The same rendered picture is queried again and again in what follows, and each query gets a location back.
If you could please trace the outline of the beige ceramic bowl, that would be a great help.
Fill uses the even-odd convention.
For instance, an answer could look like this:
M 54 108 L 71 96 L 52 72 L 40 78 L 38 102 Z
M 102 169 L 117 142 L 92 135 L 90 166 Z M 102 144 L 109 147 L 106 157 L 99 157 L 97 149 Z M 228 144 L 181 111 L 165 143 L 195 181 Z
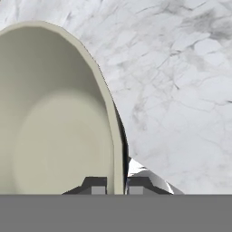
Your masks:
M 63 194 L 87 177 L 121 194 L 126 140 L 101 69 L 62 27 L 0 31 L 0 194 Z

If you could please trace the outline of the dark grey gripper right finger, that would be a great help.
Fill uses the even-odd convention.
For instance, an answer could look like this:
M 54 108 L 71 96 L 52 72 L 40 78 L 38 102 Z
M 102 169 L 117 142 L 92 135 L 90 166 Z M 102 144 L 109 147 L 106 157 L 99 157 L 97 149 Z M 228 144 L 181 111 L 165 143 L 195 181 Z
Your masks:
M 170 195 L 170 186 L 162 179 L 150 177 L 129 177 L 127 181 L 128 195 Z

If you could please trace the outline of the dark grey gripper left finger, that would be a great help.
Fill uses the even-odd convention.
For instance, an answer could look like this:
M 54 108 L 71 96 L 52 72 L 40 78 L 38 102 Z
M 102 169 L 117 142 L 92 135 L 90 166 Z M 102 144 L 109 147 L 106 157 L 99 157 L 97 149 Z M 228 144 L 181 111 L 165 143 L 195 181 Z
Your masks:
M 76 188 L 64 192 L 71 195 L 106 195 L 107 178 L 106 177 L 86 177 Z

